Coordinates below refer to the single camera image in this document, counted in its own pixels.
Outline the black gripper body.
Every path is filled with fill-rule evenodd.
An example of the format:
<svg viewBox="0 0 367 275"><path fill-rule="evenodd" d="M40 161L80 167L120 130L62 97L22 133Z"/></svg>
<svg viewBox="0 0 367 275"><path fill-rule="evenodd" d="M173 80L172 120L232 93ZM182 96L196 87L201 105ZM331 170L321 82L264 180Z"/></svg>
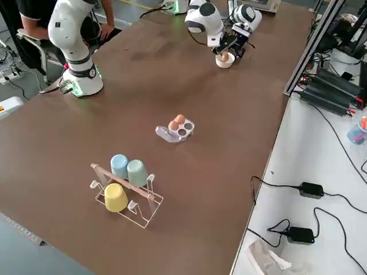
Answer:
<svg viewBox="0 0 367 275"><path fill-rule="evenodd" d="M233 36L225 32L223 37L220 40L220 46L218 47L218 50L227 49L231 45L232 42L233 42Z"/></svg>
<svg viewBox="0 0 367 275"><path fill-rule="evenodd" d="M232 28L232 34L236 37L236 42L232 45L232 49L242 49L244 44L248 42L252 31L234 29Z"/></svg>

